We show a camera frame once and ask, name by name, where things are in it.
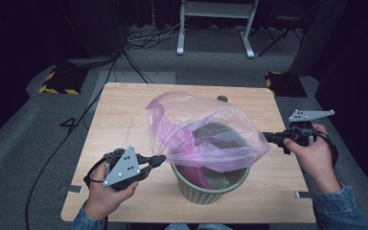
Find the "green pot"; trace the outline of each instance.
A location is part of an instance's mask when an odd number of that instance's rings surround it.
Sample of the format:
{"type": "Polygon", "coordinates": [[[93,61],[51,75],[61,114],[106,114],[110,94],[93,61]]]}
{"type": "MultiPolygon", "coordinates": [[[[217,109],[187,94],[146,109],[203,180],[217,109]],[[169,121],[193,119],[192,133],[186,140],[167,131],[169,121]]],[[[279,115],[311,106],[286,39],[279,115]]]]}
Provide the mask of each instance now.
{"type": "Polygon", "coordinates": [[[217,201],[222,195],[227,194],[238,188],[247,178],[250,168],[240,169],[231,172],[213,172],[203,168],[206,173],[207,180],[210,184],[218,185],[219,189],[210,190],[200,188],[189,182],[180,173],[180,166],[171,164],[172,171],[178,179],[178,188],[181,194],[192,203],[195,204],[211,204],[217,201]]]}

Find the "metal stand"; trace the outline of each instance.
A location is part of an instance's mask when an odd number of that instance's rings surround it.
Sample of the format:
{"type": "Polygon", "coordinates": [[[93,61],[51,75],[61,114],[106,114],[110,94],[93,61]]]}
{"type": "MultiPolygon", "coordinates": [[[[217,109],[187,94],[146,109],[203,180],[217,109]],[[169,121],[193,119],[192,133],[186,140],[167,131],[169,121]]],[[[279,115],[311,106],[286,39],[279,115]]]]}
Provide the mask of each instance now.
{"type": "Polygon", "coordinates": [[[191,2],[181,0],[180,10],[180,32],[178,35],[177,54],[184,54],[185,36],[185,16],[208,16],[208,17],[228,17],[247,19],[246,31],[241,32],[241,40],[249,58],[254,58],[252,47],[248,39],[250,27],[255,17],[259,0],[254,0],[253,4],[232,4],[232,3],[212,3],[212,2],[191,2]]]}

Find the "hand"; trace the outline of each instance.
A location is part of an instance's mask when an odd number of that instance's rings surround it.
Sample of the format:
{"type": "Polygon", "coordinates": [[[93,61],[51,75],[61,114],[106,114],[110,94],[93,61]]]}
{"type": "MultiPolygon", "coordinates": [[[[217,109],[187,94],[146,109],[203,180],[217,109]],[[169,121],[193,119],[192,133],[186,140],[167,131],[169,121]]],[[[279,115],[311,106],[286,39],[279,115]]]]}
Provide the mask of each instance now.
{"type": "MultiPolygon", "coordinates": [[[[313,125],[313,127],[316,131],[326,133],[326,129],[321,125],[313,125]]],[[[310,176],[317,193],[327,194],[341,190],[334,174],[331,150],[326,141],[317,137],[312,145],[302,147],[286,139],[284,144],[295,154],[301,168],[310,176]]]]}
{"type": "MultiPolygon", "coordinates": [[[[94,180],[103,181],[105,179],[105,162],[91,174],[94,180]]],[[[105,187],[102,183],[91,182],[89,197],[86,201],[84,212],[86,215],[96,220],[103,220],[114,212],[119,205],[133,196],[138,182],[134,182],[125,190],[115,191],[110,187],[105,187]]]]}

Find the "person's right hand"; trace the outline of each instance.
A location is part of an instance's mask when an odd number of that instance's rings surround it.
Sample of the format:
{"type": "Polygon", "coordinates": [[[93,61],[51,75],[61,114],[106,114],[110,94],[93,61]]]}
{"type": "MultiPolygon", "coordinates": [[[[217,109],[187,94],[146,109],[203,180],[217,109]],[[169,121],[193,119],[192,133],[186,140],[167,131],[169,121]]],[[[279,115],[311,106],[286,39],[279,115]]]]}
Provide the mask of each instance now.
{"type": "MultiPolygon", "coordinates": [[[[321,125],[313,127],[316,131],[326,133],[326,129],[321,125]]],[[[328,194],[341,190],[334,174],[331,150],[326,141],[317,137],[312,145],[302,147],[286,139],[284,144],[295,154],[301,168],[310,176],[317,193],[328,194]]]]}

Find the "wooden table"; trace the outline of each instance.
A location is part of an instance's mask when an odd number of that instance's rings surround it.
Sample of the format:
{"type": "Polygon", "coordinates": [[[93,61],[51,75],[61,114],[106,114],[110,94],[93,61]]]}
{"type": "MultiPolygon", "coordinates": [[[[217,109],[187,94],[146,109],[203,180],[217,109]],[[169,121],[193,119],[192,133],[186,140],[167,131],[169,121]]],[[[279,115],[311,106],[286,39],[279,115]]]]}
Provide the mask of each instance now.
{"type": "MultiPolygon", "coordinates": [[[[68,193],[61,217],[72,221],[88,198],[82,179],[104,153],[134,145],[137,152],[152,156],[145,108],[164,92],[183,91],[216,98],[224,95],[241,109],[261,131],[282,131],[282,122],[271,91],[265,88],[194,86],[170,84],[108,83],[101,95],[89,129],[72,185],[82,193],[68,193]]],[[[295,156],[271,150],[255,165],[235,191],[209,205],[193,204],[179,192],[169,163],[151,171],[139,183],[135,195],[109,216],[122,222],[219,222],[274,223],[315,222],[311,200],[294,197],[307,191],[295,156]]]]}

